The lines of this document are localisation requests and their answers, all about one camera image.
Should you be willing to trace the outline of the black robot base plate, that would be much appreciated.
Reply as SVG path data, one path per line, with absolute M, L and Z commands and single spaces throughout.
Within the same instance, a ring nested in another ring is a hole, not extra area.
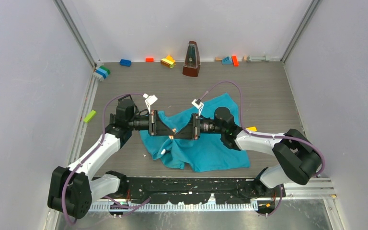
M 256 207 L 256 211 L 269 215 L 276 208 L 276 199 L 286 195 L 283 184 L 266 188 L 253 178 L 128 177 L 115 171 L 107 174 L 121 180 L 118 191 L 110 197 L 126 199 L 132 204 L 205 205 L 213 198 L 223 209 L 224 205 L 246 205 L 265 198 L 268 203 Z

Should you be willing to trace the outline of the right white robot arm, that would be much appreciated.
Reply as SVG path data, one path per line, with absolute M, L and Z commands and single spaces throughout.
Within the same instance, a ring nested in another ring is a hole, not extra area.
M 268 196 L 275 187 L 287 182 L 306 185 L 323 166 L 318 150 L 298 130 L 290 129 L 284 134 L 250 132 L 235 123 L 226 107 L 217 108 L 212 119 L 192 114 L 189 122 L 173 137 L 197 140 L 202 134 L 219 134 L 228 149 L 252 150 L 276 158 L 276 166 L 264 168 L 251 182 L 259 196 Z

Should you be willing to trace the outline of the turquoise t-shirt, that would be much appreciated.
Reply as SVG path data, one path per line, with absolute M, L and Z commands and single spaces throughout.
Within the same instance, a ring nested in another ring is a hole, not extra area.
M 202 115 L 213 118 L 218 107 L 228 108 L 235 117 L 235 123 L 239 124 L 238 106 L 228 93 L 204 102 Z M 192 107 L 172 116 L 160 111 L 159 116 L 169 128 L 180 130 L 189 122 L 192 113 L 198 113 L 198 110 Z M 152 137 L 146 130 L 140 131 L 139 134 L 153 160 L 160 160 L 168 168 L 184 169 L 188 164 L 194 172 L 201 173 L 251 166 L 247 152 L 226 148 L 220 140 L 220 134 L 201 134 L 199 140 Z

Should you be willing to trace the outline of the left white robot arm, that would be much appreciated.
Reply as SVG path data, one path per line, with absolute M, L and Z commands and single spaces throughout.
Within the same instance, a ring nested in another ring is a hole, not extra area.
M 173 134 L 157 111 L 150 108 L 158 98 L 147 94 L 143 97 L 148 115 L 138 115 L 131 95 L 118 96 L 116 111 L 110 114 L 108 124 L 103 123 L 98 141 L 69 166 L 54 169 L 47 200 L 49 208 L 61 211 L 67 218 L 81 219 L 93 202 L 107 195 L 123 198 L 127 194 L 128 182 L 124 174 L 108 171 L 95 179 L 98 170 L 127 143 L 134 130 L 145 130 L 151 135 Z

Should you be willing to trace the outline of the orange copper brooch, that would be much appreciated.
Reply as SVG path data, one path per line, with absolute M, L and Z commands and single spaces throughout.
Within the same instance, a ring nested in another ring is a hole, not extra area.
M 174 139 L 175 134 L 176 134 L 176 128 L 173 128 L 168 135 L 169 139 Z

